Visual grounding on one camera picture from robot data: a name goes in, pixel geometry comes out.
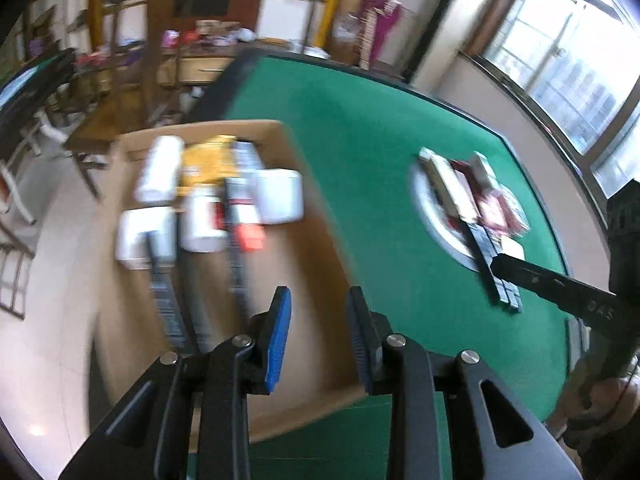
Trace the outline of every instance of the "pink object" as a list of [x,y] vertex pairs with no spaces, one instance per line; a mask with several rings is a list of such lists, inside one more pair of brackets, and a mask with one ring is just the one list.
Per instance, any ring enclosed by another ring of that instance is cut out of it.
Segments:
[[385,43],[386,35],[400,18],[402,6],[395,0],[364,0],[358,18],[362,24],[360,68],[369,69]]

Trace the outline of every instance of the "white container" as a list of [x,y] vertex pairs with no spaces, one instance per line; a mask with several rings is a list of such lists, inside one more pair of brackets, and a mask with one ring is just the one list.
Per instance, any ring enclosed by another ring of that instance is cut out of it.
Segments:
[[216,214],[220,199],[212,186],[196,186],[185,200],[180,222],[180,246],[191,253],[215,253],[226,248],[227,234]]
[[156,256],[160,267],[175,263],[175,211],[172,207],[148,207],[125,211],[120,216],[116,260],[127,269],[148,269],[145,233],[155,231]]
[[262,224],[302,219],[302,176],[294,170],[260,170],[255,177],[255,205]]
[[160,136],[154,141],[136,184],[134,197],[138,202],[154,205],[175,198],[183,151],[181,137]]

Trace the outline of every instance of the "screw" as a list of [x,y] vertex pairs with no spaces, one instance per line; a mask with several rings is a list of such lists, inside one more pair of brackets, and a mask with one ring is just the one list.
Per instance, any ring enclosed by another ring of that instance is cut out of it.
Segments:
[[391,334],[387,336],[386,342],[389,346],[394,346],[395,348],[401,348],[406,345],[406,339],[401,334]]
[[465,350],[460,354],[460,358],[468,365],[474,365],[480,360],[478,352],[474,350]]
[[178,361],[178,354],[175,352],[165,352],[160,356],[160,362],[163,365],[175,365]]
[[238,348],[246,348],[252,343],[252,339],[247,334],[237,335],[231,340],[234,346]]

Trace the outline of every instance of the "green tabletop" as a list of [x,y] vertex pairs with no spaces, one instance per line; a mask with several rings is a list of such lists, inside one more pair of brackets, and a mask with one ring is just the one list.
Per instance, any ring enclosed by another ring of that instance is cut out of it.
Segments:
[[[371,310],[384,313],[397,332],[430,351],[476,350],[536,416],[543,419],[552,411],[566,378],[566,315],[526,290],[520,291],[522,314],[510,316],[491,306],[478,274],[457,263],[425,230],[410,195],[409,167],[422,146],[448,158],[484,153],[529,219],[532,229],[521,240],[527,260],[566,272],[548,219],[499,136],[410,92],[276,57],[260,59],[226,118],[274,119],[288,126],[324,194],[354,284],[362,286]],[[252,475],[382,479],[389,423],[390,399],[365,399],[252,445]]]

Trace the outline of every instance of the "white floor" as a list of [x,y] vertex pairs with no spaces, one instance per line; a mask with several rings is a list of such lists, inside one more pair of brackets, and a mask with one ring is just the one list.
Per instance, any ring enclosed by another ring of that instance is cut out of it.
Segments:
[[31,465],[53,480],[88,435],[95,312],[91,301],[68,298],[82,294],[78,259],[91,250],[89,229],[98,206],[72,160],[58,156],[46,140],[43,147],[43,155],[22,166],[18,180],[38,224],[7,218],[18,236],[37,247],[26,318],[0,312],[0,416]]

